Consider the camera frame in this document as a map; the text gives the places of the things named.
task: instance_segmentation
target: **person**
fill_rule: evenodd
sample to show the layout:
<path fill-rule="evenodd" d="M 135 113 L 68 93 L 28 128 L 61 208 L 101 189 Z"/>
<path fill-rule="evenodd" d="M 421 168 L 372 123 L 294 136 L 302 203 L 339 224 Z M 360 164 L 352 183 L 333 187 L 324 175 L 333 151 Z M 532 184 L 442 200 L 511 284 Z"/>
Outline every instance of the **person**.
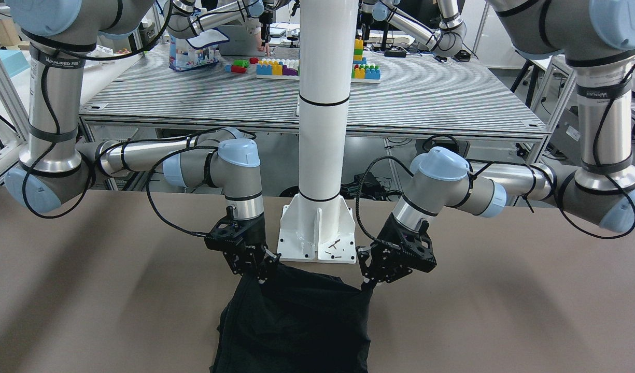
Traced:
<path fill-rule="evenodd" d="M 235 1 L 236 0 L 218 0 L 217 7 L 222 7 L 224 5 L 233 3 Z M 241 24 L 241 23 L 242 23 L 241 20 L 237 20 L 237 21 L 232 21 L 228 24 Z M 255 35 L 255 40 L 258 42 L 258 51 L 265 52 L 267 57 L 270 56 L 271 52 L 269 50 L 269 43 L 267 43 L 264 46 L 262 45 L 262 38 L 261 38 L 262 26 L 260 24 L 260 20 L 255 18 L 246 19 L 246 22 L 244 22 L 244 26 L 246 27 L 246 29 L 251 35 Z"/>

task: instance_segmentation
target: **white wall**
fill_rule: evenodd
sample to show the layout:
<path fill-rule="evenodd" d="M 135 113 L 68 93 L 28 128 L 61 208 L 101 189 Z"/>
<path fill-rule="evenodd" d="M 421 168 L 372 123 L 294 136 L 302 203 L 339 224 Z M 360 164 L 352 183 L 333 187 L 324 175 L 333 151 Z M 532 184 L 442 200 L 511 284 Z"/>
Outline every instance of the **white wall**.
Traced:
<path fill-rule="evenodd" d="M 469 48 L 474 48 L 484 7 L 485 0 L 467 0 L 464 4 L 462 16 L 467 24 L 467 36 L 464 42 Z M 524 59 L 515 52 L 509 35 L 492 8 L 486 15 L 485 27 L 475 52 L 489 68 L 521 68 L 524 64 Z"/>

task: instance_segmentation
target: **white pillar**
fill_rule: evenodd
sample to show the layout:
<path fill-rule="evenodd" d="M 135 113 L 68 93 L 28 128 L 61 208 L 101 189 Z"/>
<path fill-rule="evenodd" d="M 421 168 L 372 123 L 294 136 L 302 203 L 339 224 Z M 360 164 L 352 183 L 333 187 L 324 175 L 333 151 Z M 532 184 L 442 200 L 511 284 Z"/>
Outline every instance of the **white pillar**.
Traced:
<path fill-rule="evenodd" d="M 301 193 L 286 206 L 281 219 L 282 260 L 356 261 L 355 223 L 338 194 L 357 11 L 357 0 L 301 3 Z"/>

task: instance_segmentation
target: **light blue joint cap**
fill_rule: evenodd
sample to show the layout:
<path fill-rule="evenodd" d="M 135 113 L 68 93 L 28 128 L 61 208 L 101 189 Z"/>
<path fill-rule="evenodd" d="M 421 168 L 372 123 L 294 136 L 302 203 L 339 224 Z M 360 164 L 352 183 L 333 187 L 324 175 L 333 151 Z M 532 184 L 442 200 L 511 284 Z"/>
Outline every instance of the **light blue joint cap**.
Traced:
<path fill-rule="evenodd" d="M 241 167 L 258 167 L 258 144 L 251 139 L 231 139 L 218 144 L 218 156 L 225 162 Z"/>
<path fill-rule="evenodd" d="M 25 206 L 25 199 L 23 198 L 23 180 L 25 180 L 25 175 L 26 171 L 20 168 L 13 168 L 6 173 L 4 178 L 4 185 L 9 194 L 23 206 Z M 29 176 L 25 189 L 29 206 L 36 212 L 45 214 L 62 205 L 54 191 L 34 175 Z"/>
<path fill-rule="evenodd" d="M 490 201 L 490 205 L 485 209 L 483 214 L 479 215 L 482 218 L 493 218 L 499 215 L 504 207 L 506 207 L 506 189 L 502 184 L 495 184 L 495 191 L 492 193 L 492 200 Z"/>
<path fill-rule="evenodd" d="M 187 188 L 184 175 L 181 172 L 181 155 L 173 155 L 163 161 L 163 176 L 170 185 Z"/>
<path fill-rule="evenodd" d="M 248 5 L 248 12 L 253 17 L 259 17 L 264 12 L 264 4 L 260 0 L 258 2 L 253 2 L 253 4 Z"/>
<path fill-rule="evenodd" d="M 589 0 L 589 17 L 607 45 L 635 48 L 635 0 Z"/>
<path fill-rule="evenodd" d="M 232 136 L 234 136 L 235 139 L 243 139 L 244 137 L 246 137 L 246 135 L 244 135 L 243 132 L 237 130 L 234 127 L 225 127 L 223 128 L 223 130 L 229 132 L 230 134 L 232 134 Z"/>
<path fill-rule="evenodd" d="M 133 33 L 133 31 L 135 31 L 135 29 L 125 34 L 109 34 L 109 33 L 104 33 L 103 31 L 99 31 L 98 33 L 99 35 L 103 35 L 106 38 L 109 38 L 110 40 L 124 40 L 125 38 L 128 38 L 128 36 L 130 36 Z"/>
<path fill-rule="evenodd" d="M 635 190 L 628 193 L 628 196 L 635 205 Z M 633 208 L 628 203 L 628 199 L 622 198 L 610 211 L 602 218 L 599 227 L 603 229 L 609 229 L 610 231 L 617 233 L 624 233 L 633 226 L 635 220 L 635 213 Z"/>
<path fill-rule="evenodd" d="M 6 0 L 21 28 L 38 36 L 65 31 L 78 18 L 82 0 Z"/>
<path fill-rule="evenodd" d="M 375 21 L 383 21 L 388 15 L 389 9 L 381 2 L 377 2 L 372 6 L 372 18 L 374 18 Z"/>
<path fill-rule="evenodd" d="M 410 171 L 436 180 L 458 181 L 467 177 L 469 163 L 466 159 L 443 147 L 433 147 L 429 153 L 419 154 L 410 165 Z"/>
<path fill-rule="evenodd" d="M 518 51 L 518 54 L 523 57 L 523 59 L 534 60 L 534 61 L 549 59 L 552 56 L 556 56 L 558 54 L 564 53 L 564 49 L 555 50 L 552 53 L 545 53 L 545 54 L 531 54 L 531 53 L 523 52 L 519 49 L 516 49 L 516 50 Z"/>

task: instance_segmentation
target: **hand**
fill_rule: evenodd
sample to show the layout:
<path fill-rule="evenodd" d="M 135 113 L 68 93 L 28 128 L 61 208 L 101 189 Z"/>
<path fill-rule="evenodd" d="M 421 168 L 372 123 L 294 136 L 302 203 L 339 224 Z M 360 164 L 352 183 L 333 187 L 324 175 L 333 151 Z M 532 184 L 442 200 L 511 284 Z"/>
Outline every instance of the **hand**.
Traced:
<path fill-rule="evenodd" d="M 261 33 L 255 34 L 255 38 L 258 40 L 258 51 L 266 52 L 267 57 L 271 56 L 271 52 L 269 50 L 269 43 L 266 45 L 262 45 L 262 38 L 260 37 Z"/>

